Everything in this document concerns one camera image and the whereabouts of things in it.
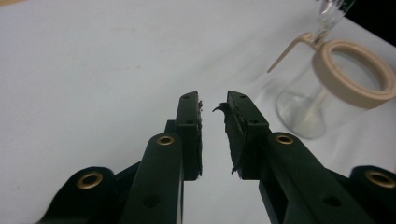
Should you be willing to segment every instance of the glass base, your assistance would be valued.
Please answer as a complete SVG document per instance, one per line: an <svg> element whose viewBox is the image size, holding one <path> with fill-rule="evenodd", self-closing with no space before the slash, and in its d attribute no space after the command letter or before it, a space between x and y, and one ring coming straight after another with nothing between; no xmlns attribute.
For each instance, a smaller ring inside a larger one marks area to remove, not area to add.
<svg viewBox="0 0 396 224"><path fill-rule="evenodd" d="M301 137L320 137L326 125L321 109L313 108L313 102L312 98L283 91L276 100L276 113L289 130Z"/></svg>

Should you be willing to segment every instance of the beige plastic ring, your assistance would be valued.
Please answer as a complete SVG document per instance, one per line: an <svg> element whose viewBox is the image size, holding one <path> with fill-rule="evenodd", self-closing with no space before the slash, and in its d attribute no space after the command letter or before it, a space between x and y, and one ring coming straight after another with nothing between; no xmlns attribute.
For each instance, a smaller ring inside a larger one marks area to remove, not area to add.
<svg viewBox="0 0 396 224"><path fill-rule="evenodd" d="M367 65L376 75L382 90L368 90L344 76L332 61L334 50L348 54ZM396 76L389 65L356 43L332 40L323 44L314 55L313 67L320 82L332 94L351 105L371 109L396 96Z"/></svg>

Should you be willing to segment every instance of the white tablecloth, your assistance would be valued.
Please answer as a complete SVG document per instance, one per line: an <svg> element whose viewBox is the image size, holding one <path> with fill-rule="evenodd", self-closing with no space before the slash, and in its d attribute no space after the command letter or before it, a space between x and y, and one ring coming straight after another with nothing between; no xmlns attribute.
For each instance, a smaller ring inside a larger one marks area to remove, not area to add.
<svg viewBox="0 0 396 224"><path fill-rule="evenodd" d="M185 184L184 223L269 223L258 181L233 168L223 115L228 90L247 94L272 131L274 109L296 75L297 35L314 31L313 0L29 0L0 7L0 223L34 223L75 172L114 173L141 160L174 119L178 97L203 100L204 175ZM354 40L396 70L396 48L342 19L329 38ZM342 175L358 165L393 171L396 101L303 141Z"/></svg>

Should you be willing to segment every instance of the white table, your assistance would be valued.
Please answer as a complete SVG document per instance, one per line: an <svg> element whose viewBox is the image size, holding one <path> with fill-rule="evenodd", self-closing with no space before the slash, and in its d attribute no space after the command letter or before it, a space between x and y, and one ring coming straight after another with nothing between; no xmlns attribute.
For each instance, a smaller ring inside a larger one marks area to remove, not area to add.
<svg viewBox="0 0 396 224"><path fill-rule="evenodd" d="M184 223L269 223L258 181L231 175L223 115L228 90L247 94L273 131L271 90L296 74L297 35L313 31L313 0L29 0L0 7L0 223L33 223L75 172L118 173L141 160L174 119L178 97L203 100L204 175L185 184ZM366 46L396 70L396 48L342 19L330 38ZM342 175L393 171L396 101L305 144Z"/></svg>

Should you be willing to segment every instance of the white surface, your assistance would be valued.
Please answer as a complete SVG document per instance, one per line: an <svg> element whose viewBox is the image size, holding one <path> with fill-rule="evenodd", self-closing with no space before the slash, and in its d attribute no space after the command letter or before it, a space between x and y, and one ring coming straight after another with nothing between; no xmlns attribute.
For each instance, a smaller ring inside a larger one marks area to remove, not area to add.
<svg viewBox="0 0 396 224"><path fill-rule="evenodd" d="M297 74L297 35L314 30L313 0L29 0L0 7L0 223L34 223L76 171L114 173L141 160L174 119L178 97L204 102L204 175L185 185L184 223L269 223L257 181L231 175L223 115L228 90L247 94L273 131L286 131L273 95ZM342 19L332 37L355 40L396 70L396 48ZM317 140L328 168L394 170L396 102Z"/></svg>

